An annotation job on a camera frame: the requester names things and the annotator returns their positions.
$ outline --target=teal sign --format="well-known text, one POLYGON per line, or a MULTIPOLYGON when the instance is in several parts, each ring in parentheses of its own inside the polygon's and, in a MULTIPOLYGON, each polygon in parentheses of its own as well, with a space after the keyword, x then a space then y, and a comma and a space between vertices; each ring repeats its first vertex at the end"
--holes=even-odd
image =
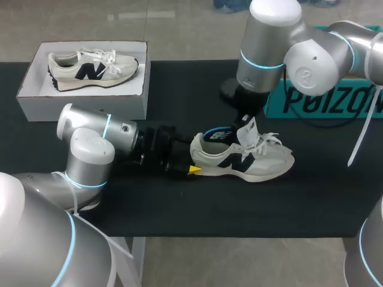
MULTIPOLYGON (((379 26, 368 26, 372 30, 381 30, 379 26)), ((286 80, 287 93, 283 80, 272 92, 265 106, 268 118, 366 118, 375 88, 370 91, 371 82, 361 78, 345 78, 323 96, 307 96, 297 91, 290 79, 286 80)), ((375 106, 373 118, 383 118, 382 93, 375 106)))

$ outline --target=black mat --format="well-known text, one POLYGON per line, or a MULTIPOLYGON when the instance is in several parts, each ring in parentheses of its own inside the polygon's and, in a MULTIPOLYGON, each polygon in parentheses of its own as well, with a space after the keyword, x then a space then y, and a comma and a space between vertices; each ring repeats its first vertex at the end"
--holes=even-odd
MULTIPOLYGON (((148 121, 195 134, 229 125, 235 112, 218 87, 236 61, 153 62, 148 121)), ((68 150, 55 123, 28 123, 15 96, 26 63, 0 64, 0 170, 63 170, 68 150)), ((83 214, 110 236, 349 237, 382 194, 383 122, 373 120, 354 164, 348 157, 363 120, 318 130, 299 120, 257 119, 261 133, 279 132, 296 162, 261 184, 238 178, 172 181, 159 176, 114 178, 99 208, 83 214)))

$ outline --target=white box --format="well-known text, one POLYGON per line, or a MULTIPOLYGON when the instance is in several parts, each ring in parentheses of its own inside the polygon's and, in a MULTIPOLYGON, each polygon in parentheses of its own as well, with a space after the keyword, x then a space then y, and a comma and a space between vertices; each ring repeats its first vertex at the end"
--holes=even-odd
POLYGON ((43 42, 29 65, 17 100, 28 121, 57 121, 62 108, 74 103, 103 110, 128 120, 146 119, 150 78, 148 45, 140 41, 43 42), (48 74, 48 54, 69 55, 80 48, 115 50, 117 54, 136 57, 136 75, 128 82, 111 88, 86 87, 74 91, 57 91, 48 74))

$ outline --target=sneaker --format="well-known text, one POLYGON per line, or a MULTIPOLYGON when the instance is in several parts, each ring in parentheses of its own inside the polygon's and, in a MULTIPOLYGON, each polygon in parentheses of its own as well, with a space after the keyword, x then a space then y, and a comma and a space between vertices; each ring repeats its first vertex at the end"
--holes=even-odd
POLYGON ((202 169, 196 174, 236 175, 248 182, 276 178, 293 166, 294 157, 275 135, 260 135, 255 118, 236 133, 231 127, 199 133, 190 145, 191 157, 202 169))
POLYGON ((117 55, 115 50, 81 49, 69 56, 48 55, 48 72, 59 91, 115 87, 128 81, 137 68, 136 58, 117 55))

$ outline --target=concrete floor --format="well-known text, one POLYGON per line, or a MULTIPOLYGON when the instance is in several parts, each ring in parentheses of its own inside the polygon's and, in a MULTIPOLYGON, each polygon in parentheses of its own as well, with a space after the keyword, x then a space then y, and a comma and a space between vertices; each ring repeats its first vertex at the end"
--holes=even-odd
MULTIPOLYGON (((305 20, 383 25, 381 0, 303 6, 305 20)), ((42 41, 146 40, 153 60, 236 59, 248 13, 212 0, 0 1, 0 62, 30 61, 42 41)), ((144 287, 343 287, 341 239, 148 238, 144 287)))
MULTIPOLYGON (((303 6, 304 19, 382 23, 381 0, 303 6)), ((236 59, 248 13, 221 14, 212 0, 0 1, 0 62, 30 61, 41 41, 146 40, 154 60, 236 59)))

